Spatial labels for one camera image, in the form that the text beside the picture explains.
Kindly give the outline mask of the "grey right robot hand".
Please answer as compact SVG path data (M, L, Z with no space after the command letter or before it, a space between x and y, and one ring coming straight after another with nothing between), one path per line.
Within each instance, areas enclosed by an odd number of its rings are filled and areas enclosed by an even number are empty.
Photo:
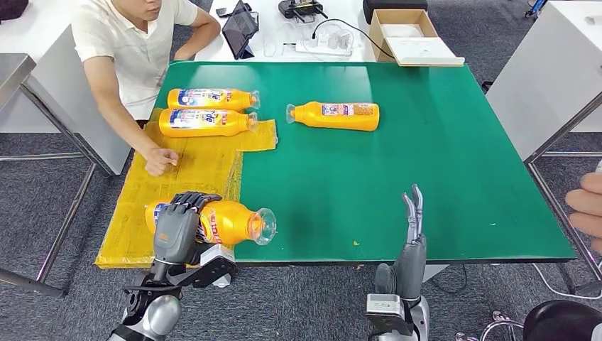
M427 253L427 240L422 231L422 191L417 184L411 186L411 191L411 195L402 195L407 215L406 243L392 266L378 265L374 279L376 293L396 294L409 302L420 299Z

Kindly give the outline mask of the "person's hand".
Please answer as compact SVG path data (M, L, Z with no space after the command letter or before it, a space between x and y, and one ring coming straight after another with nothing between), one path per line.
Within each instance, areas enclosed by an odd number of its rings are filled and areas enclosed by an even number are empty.
M569 222L588 235L591 248L601 254L601 172L587 173L579 184L565 196L566 204L573 210Z

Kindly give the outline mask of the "person's right hand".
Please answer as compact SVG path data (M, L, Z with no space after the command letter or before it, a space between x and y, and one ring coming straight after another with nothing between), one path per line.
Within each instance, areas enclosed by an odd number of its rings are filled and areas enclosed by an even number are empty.
M164 174L171 166L177 166L179 156L168 148L150 148L142 153L146 161L145 170L149 175L159 176Z

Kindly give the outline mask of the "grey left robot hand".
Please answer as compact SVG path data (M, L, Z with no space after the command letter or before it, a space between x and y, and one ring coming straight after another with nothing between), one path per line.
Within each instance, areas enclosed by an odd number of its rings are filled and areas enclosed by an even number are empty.
M148 226L153 230L156 261L164 264L199 263L204 242L197 241L200 214L211 202L221 200L215 193L186 191L174 195L170 202L159 202L148 208Z

